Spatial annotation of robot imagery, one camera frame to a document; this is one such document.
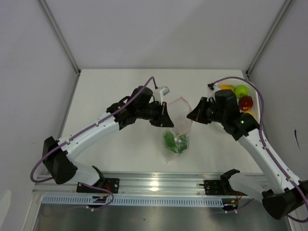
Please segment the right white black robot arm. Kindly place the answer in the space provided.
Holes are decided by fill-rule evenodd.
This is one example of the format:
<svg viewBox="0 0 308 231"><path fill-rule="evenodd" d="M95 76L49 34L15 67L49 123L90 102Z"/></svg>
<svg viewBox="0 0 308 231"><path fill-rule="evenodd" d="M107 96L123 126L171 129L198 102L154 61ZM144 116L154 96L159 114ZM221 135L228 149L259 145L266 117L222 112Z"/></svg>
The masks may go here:
<svg viewBox="0 0 308 231"><path fill-rule="evenodd" d="M201 124L220 123L249 152L269 184L264 187L236 170L220 181L220 190L225 194L243 192L260 201L267 213L277 220L307 205L308 182L301 180L280 159L263 138L261 125L255 118L240 111L236 95L231 90L218 90L214 96L214 100L201 98L187 118Z"/></svg>

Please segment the green toy cabbage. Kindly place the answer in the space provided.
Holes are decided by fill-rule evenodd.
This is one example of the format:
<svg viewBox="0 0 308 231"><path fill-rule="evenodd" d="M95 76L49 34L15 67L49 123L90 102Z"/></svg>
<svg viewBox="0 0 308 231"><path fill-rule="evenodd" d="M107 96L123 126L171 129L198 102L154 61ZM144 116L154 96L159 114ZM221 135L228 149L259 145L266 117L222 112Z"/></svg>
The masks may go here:
<svg viewBox="0 0 308 231"><path fill-rule="evenodd" d="M172 130L166 130L163 135L164 146L169 151L181 154L189 147L189 136L186 134L172 133Z"/></svg>

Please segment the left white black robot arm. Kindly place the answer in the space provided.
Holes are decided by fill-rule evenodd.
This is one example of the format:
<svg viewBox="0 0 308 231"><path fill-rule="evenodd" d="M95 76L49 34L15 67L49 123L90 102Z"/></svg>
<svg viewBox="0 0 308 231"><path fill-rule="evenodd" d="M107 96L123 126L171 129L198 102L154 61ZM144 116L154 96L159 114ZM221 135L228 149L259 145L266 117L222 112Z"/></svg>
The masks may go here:
<svg viewBox="0 0 308 231"><path fill-rule="evenodd" d="M174 126L167 112L163 97L168 87L154 90L139 86L130 96L112 104L93 124L80 132L55 140L49 137L43 146L43 164L56 184L68 181L87 184L93 192L104 188L104 175L95 166L86 166L76 158L103 137L122 130L137 119L148 120L152 126L172 128Z"/></svg>

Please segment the clear pink-dotted zip bag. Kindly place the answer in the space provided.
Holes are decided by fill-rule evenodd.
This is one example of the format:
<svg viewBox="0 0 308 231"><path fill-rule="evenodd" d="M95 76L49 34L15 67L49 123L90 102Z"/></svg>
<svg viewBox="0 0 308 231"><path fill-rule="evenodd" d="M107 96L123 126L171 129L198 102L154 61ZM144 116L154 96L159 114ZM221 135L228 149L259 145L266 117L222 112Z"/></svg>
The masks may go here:
<svg viewBox="0 0 308 231"><path fill-rule="evenodd" d="M192 108L191 108L190 104L182 96L175 99L174 101L170 102L168 104L168 113L169 113L169 116L170 116L170 118L171 118L171 120L174 124L174 127L173 128L167 128L166 130L168 130L168 129L172 130L173 134L175 134L175 133L179 133L180 135L186 134L190 137L190 132L191 132L191 128L192 128L192 121L187 119L186 116L191 111L192 111ZM167 163L170 162L171 160L181 156L183 153L181 153L181 154L173 153L173 152L169 151L167 148L165 148L165 146L164 146L164 158L165 158L165 161Z"/></svg>

